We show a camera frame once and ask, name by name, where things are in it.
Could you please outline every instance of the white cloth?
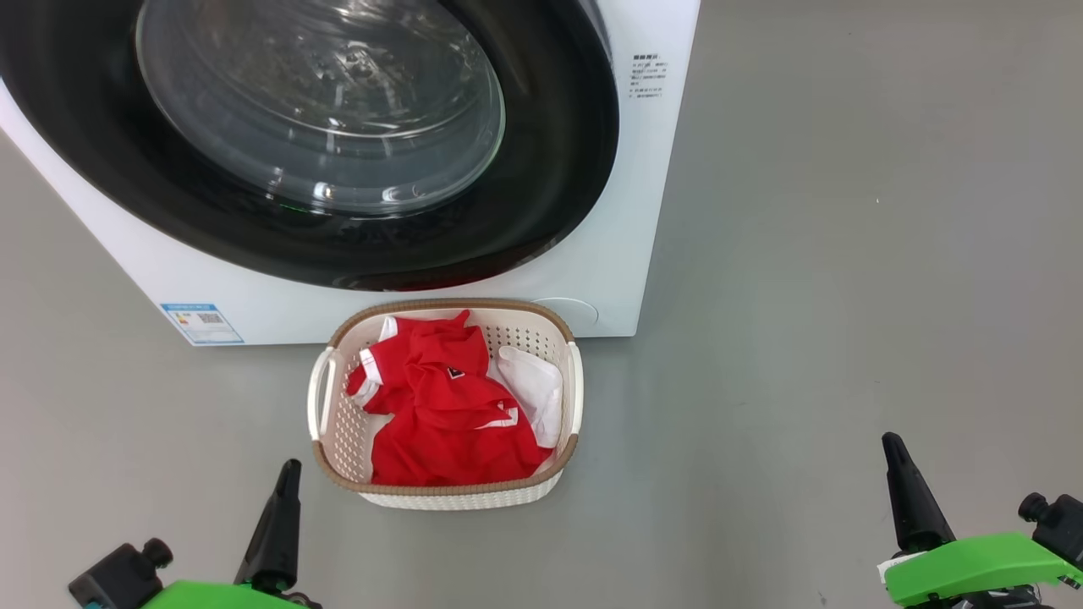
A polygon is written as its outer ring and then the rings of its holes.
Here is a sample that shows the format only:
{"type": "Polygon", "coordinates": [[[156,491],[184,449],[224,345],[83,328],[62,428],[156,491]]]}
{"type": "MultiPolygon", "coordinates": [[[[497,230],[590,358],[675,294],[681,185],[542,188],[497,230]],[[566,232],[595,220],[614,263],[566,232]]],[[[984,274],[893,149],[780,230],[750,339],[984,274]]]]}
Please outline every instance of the white cloth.
{"type": "MultiPolygon", "coordinates": [[[[560,370],[549,362],[520,351],[500,347],[496,353],[496,370],[511,396],[519,402],[534,438],[543,449],[554,449],[560,441],[560,399],[564,388],[560,370]]],[[[490,366],[490,377],[493,366],[490,366]]]]}

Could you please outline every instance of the instruction label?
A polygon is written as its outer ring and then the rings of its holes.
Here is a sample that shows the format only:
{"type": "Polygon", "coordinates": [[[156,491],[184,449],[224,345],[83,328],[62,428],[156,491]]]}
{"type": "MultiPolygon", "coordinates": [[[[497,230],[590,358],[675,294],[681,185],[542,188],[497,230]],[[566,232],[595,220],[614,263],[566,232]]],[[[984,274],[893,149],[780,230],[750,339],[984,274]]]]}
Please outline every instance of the instruction label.
{"type": "Polygon", "coordinates": [[[193,345],[245,344],[213,304],[162,304],[161,309],[193,345]]]}
{"type": "Polygon", "coordinates": [[[632,55],[628,96],[637,100],[661,98],[668,70],[669,63],[658,59],[657,53],[632,55]]]}

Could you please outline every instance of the washing machine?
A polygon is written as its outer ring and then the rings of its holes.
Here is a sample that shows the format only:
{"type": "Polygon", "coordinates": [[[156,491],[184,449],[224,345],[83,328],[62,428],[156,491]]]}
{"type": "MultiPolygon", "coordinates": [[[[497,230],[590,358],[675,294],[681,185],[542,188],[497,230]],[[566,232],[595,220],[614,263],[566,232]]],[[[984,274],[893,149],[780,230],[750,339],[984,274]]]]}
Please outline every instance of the washing machine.
{"type": "Polygon", "coordinates": [[[697,12],[6,0],[0,128],[193,345],[454,297],[630,336],[697,12]]]}

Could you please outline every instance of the clothing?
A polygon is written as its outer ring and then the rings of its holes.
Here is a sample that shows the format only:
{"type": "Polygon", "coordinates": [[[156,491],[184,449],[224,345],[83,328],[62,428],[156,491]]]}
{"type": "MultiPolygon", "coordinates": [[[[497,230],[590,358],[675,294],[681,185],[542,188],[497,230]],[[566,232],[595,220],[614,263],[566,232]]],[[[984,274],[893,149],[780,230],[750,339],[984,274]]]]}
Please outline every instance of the clothing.
{"type": "Polygon", "coordinates": [[[395,319],[362,351],[348,392],[394,415],[373,442],[375,484],[456,485],[527,478],[551,454],[512,394],[486,376],[485,338],[454,320],[395,319]]]}
{"type": "Polygon", "coordinates": [[[519,401],[534,429],[539,446],[557,448],[560,441],[561,393],[564,380],[560,370],[533,353],[514,347],[500,347],[496,353],[500,380],[519,401]]]}

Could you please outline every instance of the laundry basket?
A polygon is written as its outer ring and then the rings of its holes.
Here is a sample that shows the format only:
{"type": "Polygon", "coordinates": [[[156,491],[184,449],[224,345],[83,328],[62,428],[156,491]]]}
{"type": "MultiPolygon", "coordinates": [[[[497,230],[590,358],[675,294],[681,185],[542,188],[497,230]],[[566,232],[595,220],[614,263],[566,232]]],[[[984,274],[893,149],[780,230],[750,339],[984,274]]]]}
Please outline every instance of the laundry basket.
{"type": "Polygon", "coordinates": [[[583,361],[567,325],[548,309],[516,300],[423,300],[374,307],[348,320],[316,359],[309,383],[309,431],[316,462],[340,487],[366,500],[405,509],[486,509],[544,497],[572,458],[583,420],[583,361]],[[387,417],[369,415],[347,394],[347,379],[361,350],[379,338],[388,315],[452,319],[470,310],[467,325],[485,332],[490,357],[511,346],[554,364],[563,376],[560,441],[538,471],[522,480],[462,487],[370,484],[373,440],[387,417]]]}

